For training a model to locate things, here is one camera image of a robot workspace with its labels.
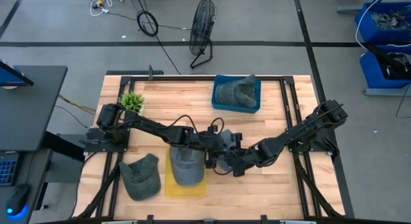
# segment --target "yellow plate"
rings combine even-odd
[[[166,147],[166,187],[165,194],[169,198],[187,198],[199,197],[207,194],[207,177],[204,168],[204,178],[194,186],[181,186],[174,179],[173,170],[171,169],[170,146]]]

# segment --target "blue storage bin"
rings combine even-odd
[[[256,92],[257,105],[254,108],[245,108],[245,107],[236,107],[236,106],[217,104],[216,98],[215,98],[215,91],[216,91],[217,85],[220,85],[222,83],[231,82],[233,80],[241,80],[241,79],[244,79],[244,77],[216,75],[216,77],[214,78],[213,97],[211,99],[211,104],[213,105],[213,108],[235,111],[235,112],[246,112],[246,113],[251,113],[251,114],[256,113],[259,110],[260,105],[261,105],[261,80],[256,80],[255,92]]]
[[[411,46],[396,47],[396,46],[377,46],[387,53],[404,53],[411,55]],[[411,80],[388,80],[384,77],[377,57],[371,53],[366,52],[360,63],[365,79],[367,80],[368,88],[370,89],[400,89],[411,83]]]
[[[355,23],[360,22],[361,16],[371,3],[365,3],[361,12],[355,17]],[[411,30],[381,30],[377,27],[370,12],[392,13],[410,6],[411,3],[376,3],[364,15],[362,19],[359,32],[365,42],[373,44],[409,44],[411,43]],[[407,21],[411,23],[411,10],[407,15]]]

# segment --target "succulent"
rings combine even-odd
[[[127,111],[139,113],[144,105],[144,98],[143,95],[134,92],[125,93],[121,98],[121,104]]]

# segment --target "keyboard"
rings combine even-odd
[[[0,152],[0,187],[13,186],[21,164],[21,154]]]

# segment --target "black fan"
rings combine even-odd
[[[212,0],[201,0],[194,15],[190,34],[190,51],[197,56],[190,64],[192,69],[213,58],[213,43],[210,40],[210,35],[213,30],[215,16],[216,8]],[[208,44],[210,45],[210,57],[203,62],[194,64],[201,55],[204,55],[204,50],[206,50]]]

